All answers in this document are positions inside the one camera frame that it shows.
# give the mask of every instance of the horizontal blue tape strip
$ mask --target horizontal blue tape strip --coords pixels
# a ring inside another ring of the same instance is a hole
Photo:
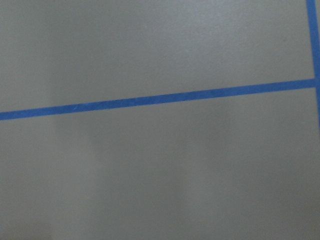
[[[52,106],[43,108],[34,108],[27,110],[0,112],[0,120],[12,120],[22,118],[32,118],[39,116],[71,114],[79,112],[129,108],[144,105],[175,103],[183,101],[213,99],[222,97],[231,97],[238,95],[260,94],[268,92],[286,91],[314,88],[316,81],[314,79],[295,80],[277,83],[267,83],[259,85],[237,86],[228,88],[219,88],[211,90],[191,91],[183,93],[173,93],[156,96],[144,96],[136,98],[118,99],[110,101],[98,101],[89,103],[80,103],[63,106]]]

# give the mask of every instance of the blue painter's tape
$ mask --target blue painter's tape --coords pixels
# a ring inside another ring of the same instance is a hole
[[[12,120],[22,118],[32,118],[39,116],[71,114],[87,111],[129,108],[136,106],[165,104],[201,99],[213,99],[222,97],[231,97],[248,94],[260,94],[277,91],[298,90],[314,88],[316,81],[314,79],[285,81],[258,85],[237,86],[211,90],[191,91],[183,93],[173,93],[156,96],[144,96],[136,98],[118,99],[110,101],[98,101],[90,103],[80,103],[73,105],[43,107],[27,110],[0,112],[0,120]]]
[[[320,42],[316,0],[306,0],[320,126]]]

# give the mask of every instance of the vertical blue tape strip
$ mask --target vertical blue tape strip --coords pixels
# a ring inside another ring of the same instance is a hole
[[[320,126],[320,42],[319,29],[317,20],[316,0],[306,0],[306,8],[308,13],[310,41],[313,59],[313,69],[316,87],[316,99],[318,107],[318,119]]]

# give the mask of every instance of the gray wall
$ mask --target gray wall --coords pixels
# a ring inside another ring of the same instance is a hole
[[[3,0],[0,19],[2,112],[314,76],[303,0]],[[319,157],[314,89],[0,121],[0,236],[317,240]]]

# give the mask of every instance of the blue tape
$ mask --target blue tape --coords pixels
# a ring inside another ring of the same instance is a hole
[[[316,99],[318,107],[318,120],[320,126],[320,42],[317,20],[316,0],[306,0],[306,9],[308,13],[310,41],[313,59],[313,69],[316,88]]]
[[[173,93],[157,96],[145,96],[110,101],[80,103],[63,106],[43,107],[35,109],[0,112],[0,121],[21,118],[32,118],[49,115],[71,114],[87,111],[129,108],[144,105],[174,103],[201,99],[213,99],[238,95],[260,94],[277,91],[298,90],[316,88],[317,106],[320,125],[320,42],[317,21],[316,1],[306,0],[308,22],[310,29],[310,41],[314,67],[314,79],[295,80],[258,85],[228,87],[220,89]]]
[[[80,103],[80,104],[73,104],[73,105],[43,107],[43,108],[35,108],[35,109],[27,109],[27,110],[7,111],[7,112],[0,112],[0,121],[49,116],[49,115],[59,115],[59,114],[71,114],[71,113],[79,113],[79,112],[87,112],[87,111],[129,108],[129,107],[136,107],[136,106],[165,104],[165,103],[174,103],[174,102],[201,100],[201,99],[214,99],[214,98],[231,97],[231,96],[238,96],[238,95],[261,94],[261,93],[269,93],[269,92],[277,92],[277,91],[307,89],[307,88],[314,88],[315,85],[316,85],[316,81],[314,79],[306,79],[306,80],[285,81],[285,82],[276,82],[276,83],[267,83],[267,84],[258,84],[258,85],[228,87],[228,88],[211,89],[211,90],[191,91],[191,92],[183,92],[183,93],[173,93],[173,94],[156,95],[156,96],[144,96],[144,97],[118,99],[118,100],[110,100],[110,101]]]

